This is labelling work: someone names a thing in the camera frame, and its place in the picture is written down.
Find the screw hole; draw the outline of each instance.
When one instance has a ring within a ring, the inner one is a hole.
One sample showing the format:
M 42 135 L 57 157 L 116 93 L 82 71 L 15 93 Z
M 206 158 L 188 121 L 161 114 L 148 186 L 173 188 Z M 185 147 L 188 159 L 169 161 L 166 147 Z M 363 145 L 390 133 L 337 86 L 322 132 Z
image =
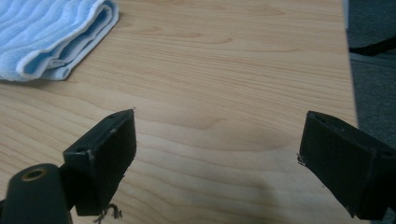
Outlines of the screw hole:
M 22 176 L 22 180 L 23 181 L 33 181 L 33 180 L 37 180 L 39 178 L 41 178 L 42 176 L 47 174 L 47 170 L 43 169 L 43 168 L 37 168 L 34 170 L 31 170 L 29 172 L 26 172 L 23 176 Z

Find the wooden table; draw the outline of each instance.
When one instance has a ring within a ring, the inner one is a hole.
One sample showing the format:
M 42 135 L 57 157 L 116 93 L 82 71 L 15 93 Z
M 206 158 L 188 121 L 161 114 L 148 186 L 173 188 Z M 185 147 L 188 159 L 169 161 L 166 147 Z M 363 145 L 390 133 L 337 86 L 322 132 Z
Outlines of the wooden table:
M 305 113 L 356 124 L 341 0 L 120 0 L 66 81 L 0 83 L 0 190 L 106 115 L 137 156 L 105 223 L 359 223 L 297 163 Z M 92 223 L 94 217 L 75 217 Z

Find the microfiber cloth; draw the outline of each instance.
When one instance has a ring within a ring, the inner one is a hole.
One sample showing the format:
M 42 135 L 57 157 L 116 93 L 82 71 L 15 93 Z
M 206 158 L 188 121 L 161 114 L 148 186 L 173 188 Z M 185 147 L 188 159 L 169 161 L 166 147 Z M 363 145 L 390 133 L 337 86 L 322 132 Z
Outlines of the microfiber cloth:
M 0 79 L 67 78 L 118 19 L 114 0 L 0 0 Z

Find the folded towel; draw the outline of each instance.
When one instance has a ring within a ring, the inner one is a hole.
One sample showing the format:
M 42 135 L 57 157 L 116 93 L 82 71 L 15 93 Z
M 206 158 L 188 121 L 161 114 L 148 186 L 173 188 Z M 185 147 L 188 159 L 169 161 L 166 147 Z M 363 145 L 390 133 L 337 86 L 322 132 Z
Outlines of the folded towel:
M 114 0 L 0 0 L 0 79 L 67 78 L 118 18 Z

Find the floor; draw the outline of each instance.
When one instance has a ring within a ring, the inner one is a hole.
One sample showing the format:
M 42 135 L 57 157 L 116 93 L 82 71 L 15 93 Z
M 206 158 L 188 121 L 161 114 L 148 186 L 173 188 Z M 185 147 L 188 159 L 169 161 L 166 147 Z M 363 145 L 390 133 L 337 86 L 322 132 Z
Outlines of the floor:
M 351 48 L 396 36 L 396 1 L 349 0 L 348 43 Z M 361 130 L 396 148 L 396 49 L 377 56 L 350 54 Z M 396 223 L 389 211 L 382 221 Z

